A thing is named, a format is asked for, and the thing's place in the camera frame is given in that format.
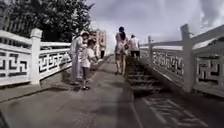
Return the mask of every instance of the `child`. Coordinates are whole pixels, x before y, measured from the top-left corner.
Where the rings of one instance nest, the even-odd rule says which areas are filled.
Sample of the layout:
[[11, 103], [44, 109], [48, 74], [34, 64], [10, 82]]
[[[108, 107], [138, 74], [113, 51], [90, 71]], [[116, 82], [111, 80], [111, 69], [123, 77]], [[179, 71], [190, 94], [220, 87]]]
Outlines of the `child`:
[[95, 46], [95, 41], [90, 39], [87, 42], [87, 47], [83, 50], [82, 53], [82, 70], [83, 70], [83, 85], [82, 85], [82, 90], [88, 90], [90, 87], [86, 86], [87, 84], [87, 77], [89, 75], [89, 70], [91, 66], [91, 62], [97, 63], [97, 59], [95, 57], [93, 48]]

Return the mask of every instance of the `white shirt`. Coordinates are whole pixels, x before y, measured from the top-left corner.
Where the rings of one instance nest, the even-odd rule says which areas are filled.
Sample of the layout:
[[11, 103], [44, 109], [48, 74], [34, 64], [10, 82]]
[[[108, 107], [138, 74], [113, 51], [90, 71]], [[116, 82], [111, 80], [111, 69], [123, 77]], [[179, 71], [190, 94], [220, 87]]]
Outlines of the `white shirt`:
[[131, 51], [138, 51], [139, 50], [138, 45], [139, 45], [139, 40], [136, 37], [131, 38], [131, 40], [130, 40], [130, 46], [131, 46], [130, 50]]
[[82, 67], [90, 68], [91, 66], [91, 58], [95, 57], [94, 51], [91, 48], [86, 48], [82, 52]]
[[77, 37], [76, 39], [72, 39], [72, 44], [70, 46], [70, 54], [75, 55], [79, 53], [80, 51], [80, 46], [83, 44], [83, 39], [82, 37]]

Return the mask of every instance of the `railing post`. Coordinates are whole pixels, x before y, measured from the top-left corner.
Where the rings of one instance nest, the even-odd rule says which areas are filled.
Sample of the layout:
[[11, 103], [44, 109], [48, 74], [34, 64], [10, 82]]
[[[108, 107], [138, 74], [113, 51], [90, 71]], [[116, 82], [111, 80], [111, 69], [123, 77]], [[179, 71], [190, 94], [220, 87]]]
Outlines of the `railing post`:
[[151, 37], [148, 36], [148, 46], [149, 46], [149, 49], [148, 49], [148, 54], [149, 54], [149, 66], [150, 68], [152, 68], [153, 66], [153, 53], [152, 53], [152, 45], [151, 45]]
[[31, 84], [36, 85], [40, 82], [40, 75], [39, 75], [39, 55], [40, 55], [40, 43], [42, 37], [42, 30], [38, 28], [34, 28], [31, 31], [31, 70], [30, 70], [30, 77], [31, 77]]
[[181, 27], [182, 41], [183, 41], [183, 69], [184, 69], [184, 86], [183, 89], [186, 92], [191, 92], [195, 84], [195, 57], [192, 53], [193, 44], [190, 40], [190, 33], [188, 25], [185, 24]]

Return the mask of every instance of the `white railing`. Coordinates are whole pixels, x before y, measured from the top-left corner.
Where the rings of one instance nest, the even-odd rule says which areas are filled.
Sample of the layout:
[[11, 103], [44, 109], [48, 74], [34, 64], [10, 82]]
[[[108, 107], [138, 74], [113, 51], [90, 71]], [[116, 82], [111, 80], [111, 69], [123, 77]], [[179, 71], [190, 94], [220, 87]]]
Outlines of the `white railing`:
[[30, 39], [0, 30], [0, 86], [39, 84], [71, 66], [70, 43], [41, 42], [41, 36], [39, 29], [32, 30]]
[[[152, 44], [149, 38], [148, 48], [141, 50], [141, 61], [177, 82], [187, 92], [199, 90], [224, 97], [224, 42], [194, 48], [199, 43], [224, 36], [224, 25], [193, 38], [189, 36], [187, 25], [181, 27], [181, 32], [181, 41]], [[165, 46], [180, 48], [168, 49]]]

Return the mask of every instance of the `cloud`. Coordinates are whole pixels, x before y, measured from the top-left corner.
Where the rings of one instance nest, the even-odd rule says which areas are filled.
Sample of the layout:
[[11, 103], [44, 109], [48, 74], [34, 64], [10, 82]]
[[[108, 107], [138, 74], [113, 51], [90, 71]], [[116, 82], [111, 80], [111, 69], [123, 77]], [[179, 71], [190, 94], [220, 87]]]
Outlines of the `cloud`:
[[179, 40], [180, 26], [188, 23], [194, 34], [223, 22], [223, 0], [88, 0], [94, 22], [105, 29], [114, 42], [119, 26], [134, 33], [143, 43], [151, 35], [156, 41]]

